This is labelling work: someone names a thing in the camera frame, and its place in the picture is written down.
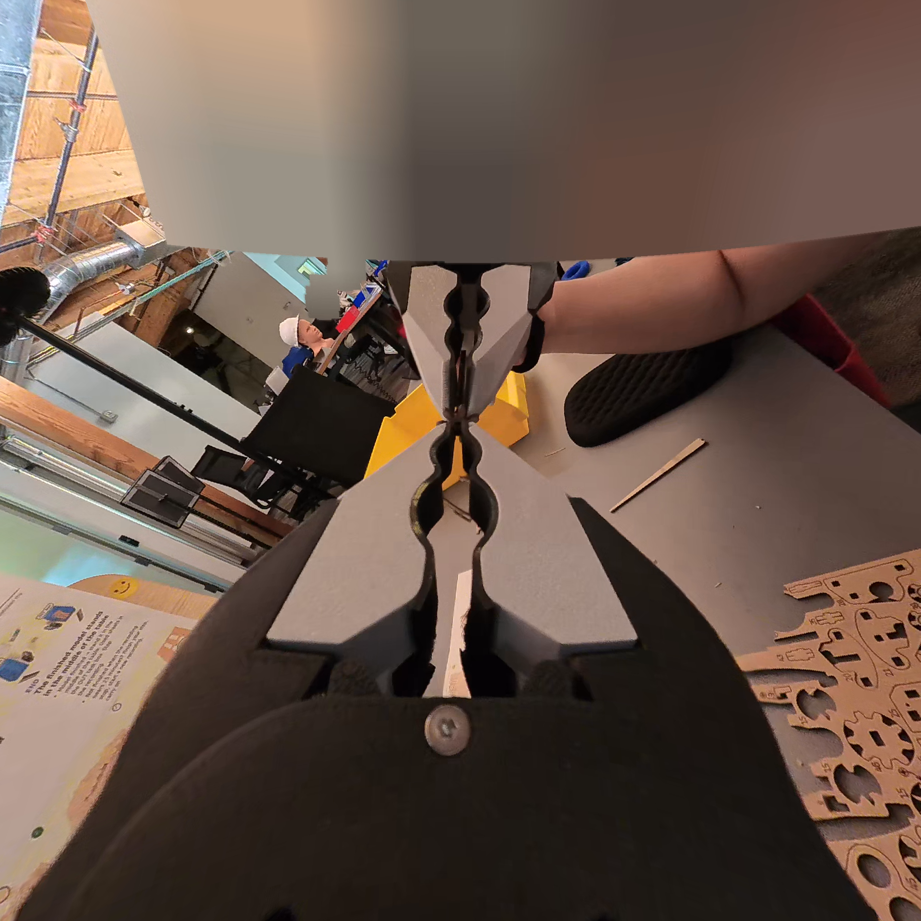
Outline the black stand with round disc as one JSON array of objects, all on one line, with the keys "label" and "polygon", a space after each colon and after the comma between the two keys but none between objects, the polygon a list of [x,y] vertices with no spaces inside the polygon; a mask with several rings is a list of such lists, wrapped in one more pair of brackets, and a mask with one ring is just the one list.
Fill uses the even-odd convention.
[{"label": "black stand with round disc", "polygon": [[308,495],[320,501],[331,499],[331,493],[327,489],[316,485],[315,482],[306,478],[304,473],[298,472],[294,467],[285,466],[258,449],[246,448],[241,440],[202,419],[190,408],[162,396],[152,388],[101,361],[73,342],[45,329],[36,321],[36,317],[47,306],[50,297],[50,280],[42,271],[28,267],[2,270],[1,344],[3,347],[12,343],[22,331],[26,332],[30,337],[37,337],[63,354],[68,355],[80,365],[92,369],[169,415],[178,418],[221,444],[236,450],[240,455],[252,461],[258,461],[273,472],[281,473],[282,476],[291,479]]}]

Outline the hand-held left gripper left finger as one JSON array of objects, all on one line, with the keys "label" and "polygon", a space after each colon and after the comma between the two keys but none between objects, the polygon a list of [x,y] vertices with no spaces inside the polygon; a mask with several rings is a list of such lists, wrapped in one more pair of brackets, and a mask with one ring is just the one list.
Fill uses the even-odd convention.
[{"label": "hand-held left gripper left finger", "polygon": [[358,661],[381,690],[420,697],[434,673],[429,534],[444,514],[455,434],[437,424],[337,501],[266,641]]}]

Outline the yellow plastic bin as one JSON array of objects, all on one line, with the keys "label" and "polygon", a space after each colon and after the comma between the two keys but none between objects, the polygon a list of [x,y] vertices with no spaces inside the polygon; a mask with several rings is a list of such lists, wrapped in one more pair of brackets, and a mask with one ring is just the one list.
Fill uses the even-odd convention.
[{"label": "yellow plastic bin", "polygon": [[[418,386],[395,408],[393,416],[385,418],[366,468],[366,477],[388,464],[397,455],[410,449],[442,423],[424,386]],[[499,503],[513,503],[523,496],[536,494],[545,478],[509,448],[526,437],[530,431],[527,384],[521,373],[511,372],[501,385],[495,401],[471,426],[482,444],[479,475]]]}]

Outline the metal duct column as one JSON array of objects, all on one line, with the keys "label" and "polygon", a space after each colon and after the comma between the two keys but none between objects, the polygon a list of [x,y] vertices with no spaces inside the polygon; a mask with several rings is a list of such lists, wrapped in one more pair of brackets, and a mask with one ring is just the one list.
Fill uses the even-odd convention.
[{"label": "metal duct column", "polygon": [[1,2],[1,213],[12,187],[41,1]]}]

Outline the round wooden board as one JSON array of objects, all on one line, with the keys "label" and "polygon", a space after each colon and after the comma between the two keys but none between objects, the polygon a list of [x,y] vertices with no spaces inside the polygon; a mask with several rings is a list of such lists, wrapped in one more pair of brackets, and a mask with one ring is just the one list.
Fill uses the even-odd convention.
[{"label": "round wooden board", "polygon": [[[121,574],[98,575],[74,582],[70,588],[110,598],[106,594],[106,590],[112,581],[120,577],[128,576]],[[217,596],[214,594],[202,594],[153,581],[138,580],[141,583],[141,588],[130,599],[111,599],[194,620],[205,616],[217,601]]]}]

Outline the red plastic bin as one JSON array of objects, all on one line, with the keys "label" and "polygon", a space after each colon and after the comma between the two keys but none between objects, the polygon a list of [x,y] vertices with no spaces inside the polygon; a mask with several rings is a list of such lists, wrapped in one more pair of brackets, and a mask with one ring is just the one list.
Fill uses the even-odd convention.
[{"label": "red plastic bin", "polygon": [[771,320],[772,325],[835,374],[877,404],[892,408],[881,383],[822,304],[812,294],[803,295]]}]

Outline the laser-cut wooden parts sheet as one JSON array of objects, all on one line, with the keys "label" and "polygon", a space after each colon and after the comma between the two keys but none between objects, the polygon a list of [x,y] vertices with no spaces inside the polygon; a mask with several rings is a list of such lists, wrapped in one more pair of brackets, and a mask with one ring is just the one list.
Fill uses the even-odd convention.
[{"label": "laser-cut wooden parts sheet", "polygon": [[840,754],[809,769],[819,789],[800,798],[817,823],[909,812],[903,829],[830,841],[878,919],[919,919],[920,552],[892,555],[785,586],[824,595],[800,626],[737,658],[762,705],[788,707],[796,731],[826,731]]}]

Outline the black fabric chair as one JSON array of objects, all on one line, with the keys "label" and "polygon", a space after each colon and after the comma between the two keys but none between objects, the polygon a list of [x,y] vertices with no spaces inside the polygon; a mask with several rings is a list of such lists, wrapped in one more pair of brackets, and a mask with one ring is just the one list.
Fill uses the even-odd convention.
[{"label": "black fabric chair", "polygon": [[240,449],[349,488],[365,476],[382,421],[395,409],[391,401],[302,367]]}]

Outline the printed instruction sheet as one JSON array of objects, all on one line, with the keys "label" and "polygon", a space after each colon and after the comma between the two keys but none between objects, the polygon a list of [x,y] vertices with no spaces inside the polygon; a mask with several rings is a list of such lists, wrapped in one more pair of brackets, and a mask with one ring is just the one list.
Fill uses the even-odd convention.
[{"label": "printed instruction sheet", "polygon": [[2,919],[16,917],[85,821],[200,620],[2,575]]}]

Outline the black padded wrist rest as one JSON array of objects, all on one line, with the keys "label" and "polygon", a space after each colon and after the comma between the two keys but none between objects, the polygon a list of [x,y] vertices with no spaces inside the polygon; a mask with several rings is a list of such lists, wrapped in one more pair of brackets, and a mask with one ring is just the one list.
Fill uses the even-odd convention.
[{"label": "black padded wrist rest", "polygon": [[570,388],[567,434],[582,448],[608,444],[702,395],[724,377],[732,358],[732,338],[680,351],[616,354]]}]

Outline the rectangular metal air duct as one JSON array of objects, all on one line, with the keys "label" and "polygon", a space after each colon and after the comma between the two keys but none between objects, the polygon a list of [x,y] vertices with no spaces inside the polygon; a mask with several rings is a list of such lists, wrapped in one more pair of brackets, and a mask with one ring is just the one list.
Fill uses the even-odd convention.
[{"label": "rectangular metal air duct", "polygon": [[141,252],[168,248],[163,225],[150,217],[142,217],[119,225],[114,236],[117,240]]}]

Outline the person's right forearm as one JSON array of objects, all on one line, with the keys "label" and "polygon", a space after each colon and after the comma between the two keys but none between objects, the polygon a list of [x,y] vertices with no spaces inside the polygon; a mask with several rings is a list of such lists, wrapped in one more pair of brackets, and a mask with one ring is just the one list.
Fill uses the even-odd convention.
[{"label": "person's right forearm", "polygon": [[558,282],[539,311],[543,351],[663,353],[730,337],[777,316],[888,235],[644,256]]}]

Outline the mannequin in white hard hat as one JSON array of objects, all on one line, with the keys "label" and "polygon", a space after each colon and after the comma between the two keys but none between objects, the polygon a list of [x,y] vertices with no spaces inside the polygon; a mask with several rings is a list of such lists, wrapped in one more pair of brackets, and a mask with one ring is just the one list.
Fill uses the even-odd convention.
[{"label": "mannequin in white hard hat", "polygon": [[282,362],[282,372],[291,378],[298,367],[315,362],[328,353],[335,342],[335,323],[292,317],[279,325],[282,342],[289,347]]}]

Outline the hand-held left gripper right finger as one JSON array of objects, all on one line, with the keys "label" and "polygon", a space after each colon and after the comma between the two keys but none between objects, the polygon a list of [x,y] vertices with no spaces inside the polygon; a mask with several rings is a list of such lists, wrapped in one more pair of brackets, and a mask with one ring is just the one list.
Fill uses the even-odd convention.
[{"label": "hand-held left gripper right finger", "polygon": [[460,436],[472,557],[462,662],[470,681],[516,681],[544,661],[638,644],[567,494],[477,424]]}]

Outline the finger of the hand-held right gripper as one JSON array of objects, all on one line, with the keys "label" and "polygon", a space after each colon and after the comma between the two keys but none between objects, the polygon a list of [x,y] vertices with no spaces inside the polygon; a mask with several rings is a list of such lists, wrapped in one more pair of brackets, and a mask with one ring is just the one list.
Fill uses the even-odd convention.
[{"label": "finger of the hand-held right gripper", "polygon": [[453,317],[446,300],[458,285],[454,272],[436,265],[411,269],[403,325],[421,381],[441,415],[452,413],[456,359],[449,336]]},{"label": "finger of the hand-held right gripper", "polygon": [[505,264],[484,272],[480,287],[487,308],[479,321],[480,338],[472,353],[467,416],[478,417],[522,354],[531,329],[528,298],[531,266]]}]

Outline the thin wooden stick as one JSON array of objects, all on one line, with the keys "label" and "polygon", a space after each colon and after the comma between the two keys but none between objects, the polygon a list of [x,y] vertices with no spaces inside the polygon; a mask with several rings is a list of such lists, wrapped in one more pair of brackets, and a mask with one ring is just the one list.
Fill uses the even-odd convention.
[{"label": "thin wooden stick", "polygon": [[679,467],[681,464],[685,463],[691,456],[695,455],[698,451],[708,446],[708,441],[704,438],[697,438],[695,441],[690,443],[684,449],[679,451],[675,456],[668,460],[664,465],[662,465],[658,470],[652,473],[648,478],[644,479],[639,485],[637,485],[632,491],[626,494],[622,499],[616,502],[609,510],[610,514],[615,513],[625,505],[627,505],[634,498],[638,497],[642,492],[648,490],[653,484],[661,480],[668,473]]}]

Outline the small black chair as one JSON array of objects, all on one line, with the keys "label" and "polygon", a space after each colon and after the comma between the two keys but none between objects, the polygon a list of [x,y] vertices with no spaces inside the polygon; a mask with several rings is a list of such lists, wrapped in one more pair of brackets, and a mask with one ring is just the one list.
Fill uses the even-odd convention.
[{"label": "small black chair", "polygon": [[289,512],[298,521],[330,497],[314,483],[298,485],[289,472],[272,470],[264,463],[212,446],[204,450],[190,476],[234,489],[265,512],[281,508],[282,499],[293,493],[295,501]]}]

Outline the wooden beam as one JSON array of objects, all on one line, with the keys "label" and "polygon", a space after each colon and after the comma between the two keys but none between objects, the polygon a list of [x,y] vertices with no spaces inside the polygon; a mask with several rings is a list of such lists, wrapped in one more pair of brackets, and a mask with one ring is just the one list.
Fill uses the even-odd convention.
[{"label": "wooden beam", "polygon": [[[1,417],[4,423],[23,429],[131,482],[159,462],[154,455],[6,378],[1,379]],[[294,529],[294,526],[274,519],[213,486],[203,488],[200,502],[207,516],[267,546],[276,545]]]}]

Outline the round metal air duct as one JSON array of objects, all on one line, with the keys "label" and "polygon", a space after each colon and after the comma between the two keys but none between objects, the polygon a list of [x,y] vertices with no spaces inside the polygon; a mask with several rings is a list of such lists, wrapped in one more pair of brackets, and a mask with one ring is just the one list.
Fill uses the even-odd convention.
[{"label": "round metal air duct", "polygon": [[[51,284],[50,301],[40,311],[36,321],[41,324],[48,319],[80,284],[121,267],[141,268],[172,251],[173,248],[168,246],[163,250],[141,252],[115,240],[72,255],[62,256],[40,269],[34,268],[42,271]],[[2,378],[15,383],[21,380],[22,367],[25,365],[31,342],[32,337],[22,331],[12,343],[3,347]]]}]

